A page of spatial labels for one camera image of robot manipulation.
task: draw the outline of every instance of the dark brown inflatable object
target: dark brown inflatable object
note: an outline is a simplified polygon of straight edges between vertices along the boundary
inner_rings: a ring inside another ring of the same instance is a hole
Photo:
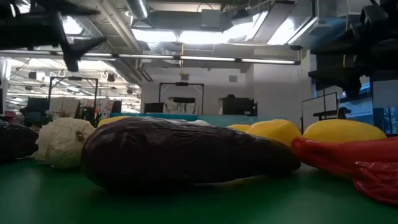
[[[162,188],[287,174],[300,167],[273,140],[182,120],[131,117],[105,124],[86,141],[86,176],[106,189]]]

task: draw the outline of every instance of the yellow inflatable object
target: yellow inflatable object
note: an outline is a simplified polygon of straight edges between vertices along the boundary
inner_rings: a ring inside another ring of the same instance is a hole
[[[247,124],[234,124],[231,126],[228,126],[228,128],[232,128],[238,131],[243,131],[246,132],[251,126]]]
[[[289,147],[292,146],[294,138],[301,136],[298,127],[294,123],[284,119],[257,122],[246,133],[273,139]]]
[[[385,139],[377,127],[346,119],[328,119],[311,124],[303,137],[320,142],[349,142]]]
[[[118,117],[114,117],[114,118],[104,119],[98,123],[98,128],[104,124],[112,123],[114,121],[119,121],[120,119],[124,119],[124,118],[129,118],[129,116],[118,116]]]

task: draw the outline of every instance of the teal table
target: teal table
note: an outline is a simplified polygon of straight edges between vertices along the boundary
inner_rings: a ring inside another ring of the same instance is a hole
[[[173,195],[109,194],[78,170],[28,159],[0,166],[2,224],[398,223],[398,209],[303,166],[292,177]]]

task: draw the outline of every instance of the white crumpled bag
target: white crumpled bag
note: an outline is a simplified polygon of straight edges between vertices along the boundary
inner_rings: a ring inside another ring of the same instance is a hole
[[[36,140],[39,150],[32,158],[58,169],[78,167],[81,149],[94,130],[90,122],[82,119],[56,119],[40,130]]]

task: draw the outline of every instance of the red plastic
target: red plastic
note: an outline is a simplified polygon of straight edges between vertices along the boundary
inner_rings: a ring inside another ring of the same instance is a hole
[[[300,137],[293,152],[310,166],[351,179],[362,194],[398,206],[398,137],[346,143]]]

